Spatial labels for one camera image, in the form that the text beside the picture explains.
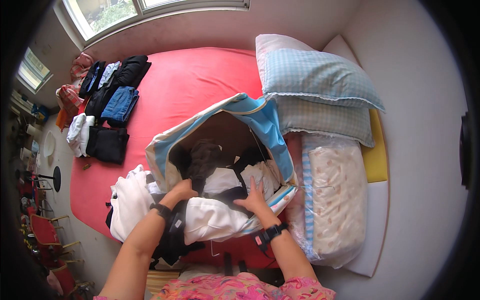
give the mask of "blue checkered pillowcase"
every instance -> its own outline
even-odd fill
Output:
[[[309,132],[342,136],[374,147],[367,108],[313,103],[296,97],[283,96],[276,100],[280,132]]]
[[[331,105],[385,112],[367,73],[335,54],[295,49],[267,53],[263,93],[267,100],[296,96]]]

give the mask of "plastic bag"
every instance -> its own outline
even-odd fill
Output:
[[[302,137],[307,257],[338,269],[365,240],[367,176],[358,142],[340,137]]]
[[[302,167],[302,147],[300,132],[289,132],[283,136],[287,142],[288,152],[293,162],[293,169],[297,174],[297,185],[303,186],[303,167]],[[305,237],[305,192],[302,188],[298,189],[293,196],[292,201],[287,205],[285,217],[288,223],[288,231],[294,241],[300,245],[302,250],[307,245]]]

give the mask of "floor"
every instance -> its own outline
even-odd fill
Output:
[[[94,295],[97,295],[105,284],[110,268],[120,251],[120,243],[93,230],[72,214],[70,209],[70,174],[72,172],[73,152],[66,141],[68,129],[60,132],[55,125],[56,117],[57,115],[50,116],[42,130],[42,138],[38,141],[40,144],[38,173],[52,175],[55,166],[59,166],[61,171],[59,192],[47,191],[47,201],[53,209],[53,214],[46,212],[46,216],[69,216],[69,218],[59,220],[58,225],[63,226],[63,229],[58,229],[57,233],[62,244],[79,240],[80,244],[70,247],[71,250],[74,250],[72,258],[84,259],[83,263],[69,264],[69,268],[75,279],[83,282],[94,281],[95,285],[91,288],[91,291]],[[55,150],[51,156],[45,158],[43,156],[43,143],[48,131],[52,131],[55,137]],[[145,298],[151,298],[151,293],[147,289],[145,289]]]

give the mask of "red bed sheet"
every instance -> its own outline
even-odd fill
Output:
[[[254,51],[195,48],[152,54],[148,61],[152,66],[138,87],[140,97],[127,126],[130,139],[123,165],[103,163],[91,157],[73,158],[72,212],[79,220],[110,238],[110,230],[105,224],[110,210],[105,206],[105,202],[110,201],[110,186],[138,164],[149,169],[145,147],[154,135],[236,93],[245,92],[252,98],[262,95]],[[86,164],[91,167],[83,170]],[[265,267],[270,261],[248,236],[214,243],[214,251],[222,252],[223,247],[232,252],[234,264],[236,259],[245,259],[248,267]],[[222,255],[205,260],[206,253],[211,257],[210,243],[205,251],[191,252],[186,259],[217,265],[223,263]]]

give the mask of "plastic wrapped blanket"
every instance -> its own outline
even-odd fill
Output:
[[[312,264],[340,268],[357,256],[365,239],[367,177],[360,146],[306,134],[302,166],[307,245],[300,246]]]

